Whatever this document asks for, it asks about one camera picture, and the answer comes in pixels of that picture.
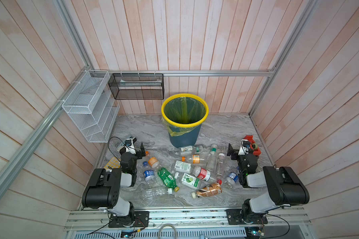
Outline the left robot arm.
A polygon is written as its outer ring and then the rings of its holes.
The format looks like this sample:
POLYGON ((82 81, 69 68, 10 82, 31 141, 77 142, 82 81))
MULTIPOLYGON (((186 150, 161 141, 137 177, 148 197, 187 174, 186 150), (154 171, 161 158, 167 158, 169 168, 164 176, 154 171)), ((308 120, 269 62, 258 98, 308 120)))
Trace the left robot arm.
POLYGON ((120 196, 124 187, 133 187, 137 180, 137 161, 146 156, 144 145, 140 150, 124 146, 120 150, 121 167, 107 170, 97 168, 92 172, 84 190, 81 204, 85 208, 105 210, 110 214, 109 227, 136 225, 136 213, 132 202, 120 196))

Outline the brown tea bottle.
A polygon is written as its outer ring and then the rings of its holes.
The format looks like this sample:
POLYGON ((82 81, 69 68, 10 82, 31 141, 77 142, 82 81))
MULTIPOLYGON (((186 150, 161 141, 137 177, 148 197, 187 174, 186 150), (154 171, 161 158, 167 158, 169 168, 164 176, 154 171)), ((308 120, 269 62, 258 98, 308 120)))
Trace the brown tea bottle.
POLYGON ((219 183, 207 185, 196 192, 191 193, 193 199, 201 197, 211 197, 222 193, 222 187, 219 183))

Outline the green cap clear bottle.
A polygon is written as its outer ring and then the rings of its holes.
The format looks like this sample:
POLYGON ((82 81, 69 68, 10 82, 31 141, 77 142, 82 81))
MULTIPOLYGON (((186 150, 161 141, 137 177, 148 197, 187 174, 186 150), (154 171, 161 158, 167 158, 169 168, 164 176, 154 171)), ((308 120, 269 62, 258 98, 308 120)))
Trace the green cap clear bottle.
POLYGON ((216 170, 216 162, 217 162, 217 144, 212 144, 210 152, 207 156, 207 163, 206 163, 206 169, 209 171, 215 171, 216 170))

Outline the crushed clear plastic bottle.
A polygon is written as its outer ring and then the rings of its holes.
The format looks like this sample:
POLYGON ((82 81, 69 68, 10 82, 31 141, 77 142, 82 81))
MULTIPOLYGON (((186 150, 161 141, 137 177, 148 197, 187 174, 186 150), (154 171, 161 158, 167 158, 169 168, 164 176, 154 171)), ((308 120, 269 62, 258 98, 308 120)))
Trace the crushed clear plastic bottle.
POLYGON ((172 194, 173 194, 173 189, 171 188, 155 187, 155 188, 144 189, 140 194, 140 198, 142 200, 153 200, 160 196, 172 195, 172 194))

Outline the blue label water bottle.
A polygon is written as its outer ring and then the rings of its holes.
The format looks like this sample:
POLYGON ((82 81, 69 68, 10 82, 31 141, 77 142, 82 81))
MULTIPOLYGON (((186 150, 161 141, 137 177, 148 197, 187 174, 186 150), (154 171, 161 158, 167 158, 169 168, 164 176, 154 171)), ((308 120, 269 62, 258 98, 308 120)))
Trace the blue label water bottle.
POLYGON ((147 161, 143 162, 143 168, 144 168, 144 172, 143 172, 143 176, 144 176, 144 180, 147 184, 152 184, 154 183, 156 176, 155 176, 155 172, 153 171, 153 169, 150 167, 150 165, 148 164, 147 161))

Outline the green plastic bottle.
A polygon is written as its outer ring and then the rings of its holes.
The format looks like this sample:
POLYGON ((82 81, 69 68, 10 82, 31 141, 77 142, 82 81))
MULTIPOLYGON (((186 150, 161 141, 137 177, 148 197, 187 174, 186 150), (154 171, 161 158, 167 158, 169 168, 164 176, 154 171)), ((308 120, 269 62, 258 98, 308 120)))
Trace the green plastic bottle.
POLYGON ((174 192, 179 191, 179 187, 177 186, 176 179, 172 176, 172 174, 164 167, 160 168, 157 171, 157 175, 162 180, 163 184, 172 189, 174 192))

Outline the white cap clear bottle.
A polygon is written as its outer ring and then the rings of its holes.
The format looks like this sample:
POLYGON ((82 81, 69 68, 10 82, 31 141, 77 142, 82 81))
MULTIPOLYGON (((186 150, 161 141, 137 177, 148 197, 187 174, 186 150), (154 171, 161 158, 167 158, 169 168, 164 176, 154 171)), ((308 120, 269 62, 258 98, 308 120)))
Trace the white cap clear bottle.
POLYGON ((225 167, 225 154, 219 153, 217 157, 216 175, 218 178, 222 178, 225 167))

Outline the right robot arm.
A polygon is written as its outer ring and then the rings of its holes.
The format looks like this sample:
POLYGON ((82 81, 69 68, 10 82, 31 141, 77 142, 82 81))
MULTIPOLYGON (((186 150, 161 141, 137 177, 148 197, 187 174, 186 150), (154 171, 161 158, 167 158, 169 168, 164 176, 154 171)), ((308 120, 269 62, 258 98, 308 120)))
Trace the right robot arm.
POLYGON ((238 164, 238 171, 231 172, 227 177, 229 186, 239 183, 245 189, 266 188, 262 195, 246 199, 240 210, 227 210, 230 225, 266 224, 269 211, 305 205, 310 195, 291 167, 264 166, 257 172, 258 156, 254 155, 253 144, 241 140, 239 149, 228 145, 227 155, 238 164))

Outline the lime label white bottle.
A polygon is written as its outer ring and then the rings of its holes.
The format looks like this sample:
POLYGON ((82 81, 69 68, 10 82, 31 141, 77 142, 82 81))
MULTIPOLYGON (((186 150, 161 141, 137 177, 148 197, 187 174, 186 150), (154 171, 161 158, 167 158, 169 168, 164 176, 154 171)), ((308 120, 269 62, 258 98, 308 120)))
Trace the lime label white bottle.
POLYGON ((198 190, 201 188, 201 181, 199 178, 183 172, 176 172, 174 174, 176 181, 183 186, 198 190))

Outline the red label clear bottle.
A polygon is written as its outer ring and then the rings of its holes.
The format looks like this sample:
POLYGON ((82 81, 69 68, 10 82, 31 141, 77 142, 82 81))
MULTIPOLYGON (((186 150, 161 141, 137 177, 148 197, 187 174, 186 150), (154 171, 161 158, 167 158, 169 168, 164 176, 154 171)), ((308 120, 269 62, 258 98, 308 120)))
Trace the red label clear bottle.
POLYGON ((192 173, 195 177, 207 182, 208 184, 218 183, 219 185, 222 185, 222 180, 216 173, 201 166, 194 166, 192 173))

